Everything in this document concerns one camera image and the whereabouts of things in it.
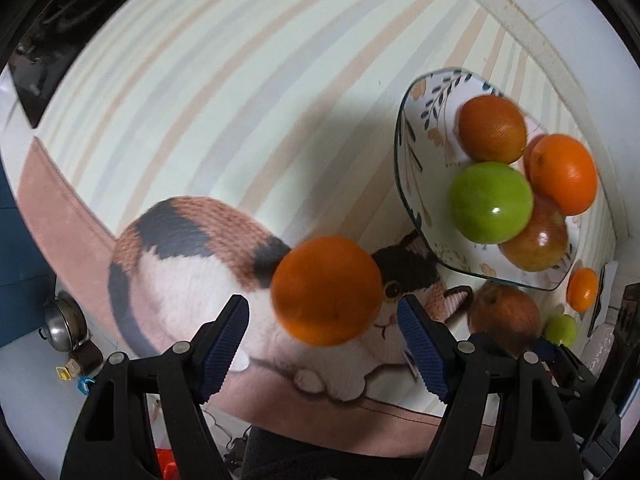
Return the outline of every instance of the red object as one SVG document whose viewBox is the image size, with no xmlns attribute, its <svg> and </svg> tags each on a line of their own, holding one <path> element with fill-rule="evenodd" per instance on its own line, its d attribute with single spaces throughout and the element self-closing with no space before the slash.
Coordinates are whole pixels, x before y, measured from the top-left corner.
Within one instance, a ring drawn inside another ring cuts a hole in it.
<svg viewBox="0 0 640 480">
<path fill-rule="evenodd" d="M 162 473 L 162 480 L 180 480 L 178 466 L 175 465 L 174 452 L 170 449 L 156 449 L 156 456 Z"/>
</svg>

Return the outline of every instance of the metal pot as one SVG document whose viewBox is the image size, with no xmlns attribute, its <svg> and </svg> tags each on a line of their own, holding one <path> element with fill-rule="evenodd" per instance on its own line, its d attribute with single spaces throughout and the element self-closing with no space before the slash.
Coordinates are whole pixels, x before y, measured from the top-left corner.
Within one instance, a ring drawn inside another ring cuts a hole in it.
<svg viewBox="0 0 640 480">
<path fill-rule="evenodd" d="M 40 337 L 59 352 L 71 352 L 86 339 L 84 314 L 76 300 L 64 291 L 47 301 L 44 319 L 46 325 L 38 330 Z"/>
</svg>

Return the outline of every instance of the green fruit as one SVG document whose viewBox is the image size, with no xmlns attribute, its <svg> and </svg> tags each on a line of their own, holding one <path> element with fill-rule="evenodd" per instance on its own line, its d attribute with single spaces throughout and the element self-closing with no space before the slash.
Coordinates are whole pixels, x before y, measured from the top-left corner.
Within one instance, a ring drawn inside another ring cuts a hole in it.
<svg viewBox="0 0 640 480">
<path fill-rule="evenodd" d="M 453 224 L 476 244 L 501 244 L 522 231 L 533 193 L 522 174 L 500 162 L 466 168 L 449 188 Z"/>
<path fill-rule="evenodd" d="M 546 340 L 551 341 L 553 344 L 571 346 L 575 343 L 575 338 L 578 335 L 578 324 L 569 314 L 562 314 L 562 316 L 549 320 L 543 335 Z"/>
</svg>

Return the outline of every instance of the metal screw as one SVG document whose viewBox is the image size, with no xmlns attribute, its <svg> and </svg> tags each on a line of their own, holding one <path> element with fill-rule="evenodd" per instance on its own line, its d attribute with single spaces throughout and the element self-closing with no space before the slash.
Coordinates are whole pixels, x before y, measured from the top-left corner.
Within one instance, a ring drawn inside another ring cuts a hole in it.
<svg viewBox="0 0 640 480">
<path fill-rule="evenodd" d="M 538 356 L 535 352 L 524 352 L 522 357 L 530 365 L 534 365 L 538 362 Z"/>
<path fill-rule="evenodd" d="M 178 341 L 171 348 L 177 354 L 184 354 L 185 352 L 189 351 L 191 345 L 188 341 Z"/>
<path fill-rule="evenodd" d="M 109 362 L 112 365 L 119 365 L 124 361 L 124 354 L 122 352 L 115 352 L 109 356 Z"/>
<path fill-rule="evenodd" d="M 458 343 L 458 350 L 460 350 L 463 354 L 472 354 L 476 351 L 476 347 L 469 341 L 460 341 Z"/>
</svg>

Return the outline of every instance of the fruit plate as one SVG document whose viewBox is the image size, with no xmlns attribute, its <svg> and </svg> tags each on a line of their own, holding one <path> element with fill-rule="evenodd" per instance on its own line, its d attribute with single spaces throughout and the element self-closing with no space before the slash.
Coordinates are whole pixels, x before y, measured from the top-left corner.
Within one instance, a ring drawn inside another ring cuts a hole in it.
<svg viewBox="0 0 640 480">
<path fill-rule="evenodd" d="M 503 94 L 480 76 L 461 68 L 431 72 L 408 89 L 398 113 L 394 145 L 396 186 L 415 227 L 440 262 L 449 269 L 489 280 L 554 290 L 574 262 L 580 238 L 579 217 L 568 217 L 569 241 L 557 265 L 525 272 L 503 256 L 497 245 L 475 244 L 453 226 L 449 186 L 472 164 L 458 142 L 460 107 L 476 96 Z M 546 133 L 524 111 L 527 142 Z M 522 158 L 512 168 L 524 173 Z"/>
</svg>

